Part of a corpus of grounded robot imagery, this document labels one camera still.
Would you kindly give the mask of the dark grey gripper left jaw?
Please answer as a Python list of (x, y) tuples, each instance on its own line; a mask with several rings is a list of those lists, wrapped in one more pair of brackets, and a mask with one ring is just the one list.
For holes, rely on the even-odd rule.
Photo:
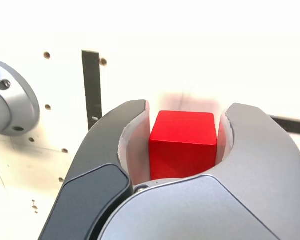
[(88, 131), (39, 236), (95, 240), (110, 215), (150, 180), (150, 105), (131, 100)]

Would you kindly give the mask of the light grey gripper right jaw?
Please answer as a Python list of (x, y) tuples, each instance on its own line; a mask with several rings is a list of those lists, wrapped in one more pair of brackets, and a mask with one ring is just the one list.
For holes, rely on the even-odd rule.
[(127, 199), (101, 240), (300, 240), (300, 150), (261, 109), (221, 116), (222, 160)]

